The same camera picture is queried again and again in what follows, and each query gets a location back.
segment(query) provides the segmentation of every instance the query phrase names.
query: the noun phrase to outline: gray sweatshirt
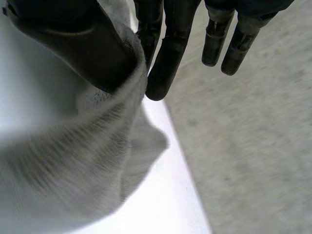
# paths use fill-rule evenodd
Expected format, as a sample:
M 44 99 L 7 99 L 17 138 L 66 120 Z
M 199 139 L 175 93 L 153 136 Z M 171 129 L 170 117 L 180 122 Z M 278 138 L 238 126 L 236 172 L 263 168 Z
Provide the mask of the gray sweatshirt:
M 78 114 L 0 148 L 0 232 L 64 233 L 116 211 L 166 148 L 140 108 L 147 71 L 124 0 L 100 1 L 138 64 L 112 96 L 89 86 Z

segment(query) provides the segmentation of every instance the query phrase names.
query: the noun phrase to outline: gray sleeve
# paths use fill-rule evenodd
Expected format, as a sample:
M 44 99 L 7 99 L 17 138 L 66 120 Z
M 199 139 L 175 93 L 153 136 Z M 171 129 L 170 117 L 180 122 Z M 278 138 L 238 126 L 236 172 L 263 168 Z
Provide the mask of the gray sleeve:
M 128 196 L 123 174 L 147 71 L 138 39 L 120 27 L 138 58 L 126 83 L 109 97 L 90 87 L 79 97 L 77 116 L 0 149 L 0 227 L 6 234 L 64 233 L 112 213 Z

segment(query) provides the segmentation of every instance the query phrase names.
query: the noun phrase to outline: gloved hand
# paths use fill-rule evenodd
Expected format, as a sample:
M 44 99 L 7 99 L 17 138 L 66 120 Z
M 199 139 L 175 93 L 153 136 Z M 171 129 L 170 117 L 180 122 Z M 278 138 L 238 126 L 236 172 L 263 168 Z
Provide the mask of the gloved hand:
M 234 11 L 238 24 L 222 64 L 222 72 L 233 75 L 258 35 L 279 11 L 294 0 L 205 0 L 209 13 L 202 61 L 214 66 L 220 56 Z M 148 66 L 159 40 L 163 8 L 166 13 L 166 35 L 148 77 L 146 95 L 152 100 L 163 99 L 175 78 L 191 32 L 195 12 L 201 0 L 134 0 L 139 20 L 138 35 Z

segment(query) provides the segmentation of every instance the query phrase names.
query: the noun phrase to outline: gray concrete floor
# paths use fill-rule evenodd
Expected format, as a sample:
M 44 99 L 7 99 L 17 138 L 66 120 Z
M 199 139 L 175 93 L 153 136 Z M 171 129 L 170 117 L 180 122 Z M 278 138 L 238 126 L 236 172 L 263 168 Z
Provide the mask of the gray concrete floor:
M 201 4 L 166 103 L 212 229 L 310 234 L 312 1 L 263 28 L 233 77 L 201 64 L 207 23 Z

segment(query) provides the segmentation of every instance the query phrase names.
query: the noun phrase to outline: glove finger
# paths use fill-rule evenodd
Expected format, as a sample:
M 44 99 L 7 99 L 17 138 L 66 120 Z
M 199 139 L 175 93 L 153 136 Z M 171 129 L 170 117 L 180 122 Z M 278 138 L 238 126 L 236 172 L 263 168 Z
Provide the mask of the glove finger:
M 181 63 L 200 0 L 165 0 L 166 36 L 148 77 L 146 96 L 162 100 Z
M 137 35 L 141 40 L 148 68 L 159 41 L 162 17 L 163 0 L 134 0 L 136 18 L 138 19 Z
M 209 14 L 202 62 L 213 67 L 217 64 L 225 38 L 234 16 L 232 0 L 205 0 Z

